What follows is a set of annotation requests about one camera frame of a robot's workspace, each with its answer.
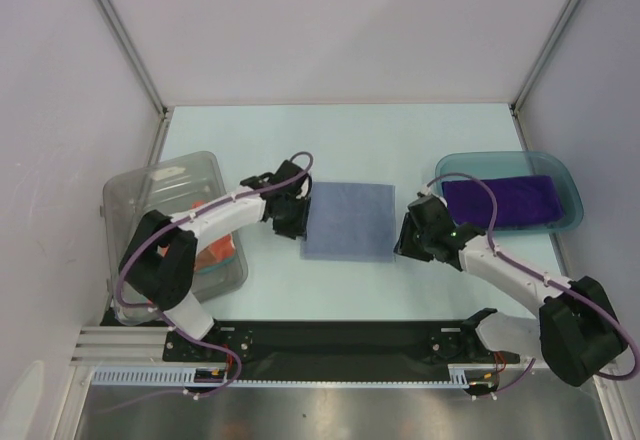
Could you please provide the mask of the aluminium front rail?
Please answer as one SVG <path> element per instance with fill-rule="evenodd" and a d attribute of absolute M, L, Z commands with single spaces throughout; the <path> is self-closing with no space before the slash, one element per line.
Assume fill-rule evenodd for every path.
<path fill-rule="evenodd" d="M 255 364 L 272 354 L 362 358 L 399 356 L 436 363 L 491 361 L 471 328 L 454 321 L 228 321 L 205 339 Z M 220 363 L 224 352 L 195 345 L 161 326 L 85 327 L 76 363 Z"/>

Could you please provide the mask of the clear plastic bin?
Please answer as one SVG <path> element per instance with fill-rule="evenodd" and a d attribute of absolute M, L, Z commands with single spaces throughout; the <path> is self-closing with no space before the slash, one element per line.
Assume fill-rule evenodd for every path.
<path fill-rule="evenodd" d="M 103 188 L 103 216 L 110 265 L 110 291 L 115 291 L 118 267 L 142 216 L 150 210 L 165 215 L 208 203 L 226 189 L 215 155 L 200 151 L 133 170 L 110 179 Z M 236 253 L 221 266 L 196 273 L 196 298 L 208 301 L 239 289 L 248 277 L 248 266 L 238 234 Z"/>

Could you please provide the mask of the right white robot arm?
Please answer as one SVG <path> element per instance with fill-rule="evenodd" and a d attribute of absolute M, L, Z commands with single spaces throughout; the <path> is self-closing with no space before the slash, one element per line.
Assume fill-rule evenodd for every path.
<path fill-rule="evenodd" d="M 580 386 L 630 345 L 600 282 L 550 275 L 508 257 L 481 228 L 455 224 L 438 196 L 421 195 L 408 205 L 394 251 L 478 277 L 530 313 L 480 315 L 475 328 L 460 337 L 461 352 L 471 361 L 484 361 L 495 351 L 517 353 Z"/>

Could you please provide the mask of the orange towel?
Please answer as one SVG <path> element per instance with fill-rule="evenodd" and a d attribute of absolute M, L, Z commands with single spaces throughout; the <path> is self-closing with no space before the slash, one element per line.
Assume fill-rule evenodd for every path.
<path fill-rule="evenodd" d="M 233 260 L 236 247 L 231 234 L 228 234 L 208 245 L 196 256 L 194 272 L 207 274 Z"/>

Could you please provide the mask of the teal plastic tray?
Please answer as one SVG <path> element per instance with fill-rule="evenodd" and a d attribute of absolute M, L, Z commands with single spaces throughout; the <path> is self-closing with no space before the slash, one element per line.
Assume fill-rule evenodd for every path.
<path fill-rule="evenodd" d="M 567 231 L 576 228 L 584 217 L 582 200 L 568 168 L 556 157 L 544 152 L 504 151 L 450 154 L 439 161 L 435 173 L 438 181 L 434 190 L 441 196 L 443 196 L 443 182 L 469 180 L 468 176 L 482 181 L 536 175 L 551 177 L 565 212 L 564 217 L 545 225 L 517 229 L 495 229 L 497 232 Z"/>

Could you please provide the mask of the aluminium frame post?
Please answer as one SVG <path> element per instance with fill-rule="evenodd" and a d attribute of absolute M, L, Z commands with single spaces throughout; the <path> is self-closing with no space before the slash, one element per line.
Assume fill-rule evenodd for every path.
<path fill-rule="evenodd" d="M 564 2 L 539 54 L 536 56 L 534 63 L 511 103 L 511 111 L 513 114 L 518 114 L 522 110 L 527 98 L 543 74 L 582 2 L 583 0 L 566 0 Z"/>
<path fill-rule="evenodd" d="M 163 118 L 166 115 L 165 106 L 152 77 L 136 48 L 121 15 L 113 0 L 94 0 L 98 11 L 111 31 L 116 44 L 121 49 L 125 60 L 139 82 L 144 94 L 153 106 L 155 112 Z"/>

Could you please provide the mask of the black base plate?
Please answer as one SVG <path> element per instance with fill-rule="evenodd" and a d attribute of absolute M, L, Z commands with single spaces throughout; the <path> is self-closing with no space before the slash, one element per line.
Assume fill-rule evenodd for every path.
<path fill-rule="evenodd" d="M 243 381 L 442 381 L 454 365 L 493 362 L 476 329 L 498 315 L 483 309 L 464 320 L 222 321 L 196 345 L 176 332 L 165 336 L 170 363 L 232 364 Z"/>

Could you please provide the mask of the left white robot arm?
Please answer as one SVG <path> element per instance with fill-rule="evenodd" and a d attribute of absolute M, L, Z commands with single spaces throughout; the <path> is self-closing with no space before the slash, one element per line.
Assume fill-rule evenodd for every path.
<path fill-rule="evenodd" d="M 306 167 L 297 157 L 308 158 Z M 114 297 L 126 308 L 149 308 L 186 335 L 199 360 L 220 348 L 216 321 L 192 291 L 197 256 L 244 227 L 270 222 L 275 234 L 304 239 L 311 206 L 313 156 L 297 153 L 274 172 L 248 177 L 236 190 L 200 207 L 165 215 L 151 210 L 139 221 L 118 267 Z"/>

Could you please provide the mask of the purple towel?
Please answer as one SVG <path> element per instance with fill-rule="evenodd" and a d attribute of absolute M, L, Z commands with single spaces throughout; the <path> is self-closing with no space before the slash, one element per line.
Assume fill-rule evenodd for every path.
<path fill-rule="evenodd" d="M 497 202 L 495 229 L 517 229 L 561 220 L 564 209 L 549 176 L 521 176 L 485 179 Z M 472 180 L 442 183 L 443 196 L 453 220 L 487 228 L 493 203 L 485 189 Z"/>

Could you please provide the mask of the left aluminium frame post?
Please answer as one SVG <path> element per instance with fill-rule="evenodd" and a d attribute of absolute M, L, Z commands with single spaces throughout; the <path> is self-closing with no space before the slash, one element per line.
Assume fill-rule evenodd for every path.
<path fill-rule="evenodd" d="M 136 48 L 121 15 L 113 0 L 94 0 L 98 11 L 111 31 L 116 44 L 121 49 L 125 60 L 139 82 L 144 94 L 153 106 L 155 112 L 163 118 L 166 115 L 165 106 L 152 77 Z"/>

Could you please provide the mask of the light blue paw towel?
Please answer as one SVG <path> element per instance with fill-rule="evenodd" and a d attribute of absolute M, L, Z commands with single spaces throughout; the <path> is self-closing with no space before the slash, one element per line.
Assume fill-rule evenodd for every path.
<path fill-rule="evenodd" d="M 302 259 L 391 263 L 395 240 L 394 186 L 345 182 L 313 186 Z"/>

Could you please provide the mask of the right aluminium frame post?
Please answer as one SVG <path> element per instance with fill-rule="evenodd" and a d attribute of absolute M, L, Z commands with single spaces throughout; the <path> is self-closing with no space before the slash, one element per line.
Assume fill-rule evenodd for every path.
<path fill-rule="evenodd" d="M 522 110 L 527 98 L 543 74 L 582 2 L 583 0 L 566 0 L 564 2 L 539 54 L 536 56 L 534 63 L 511 103 L 511 111 L 513 114 L 518 114 Z"/>

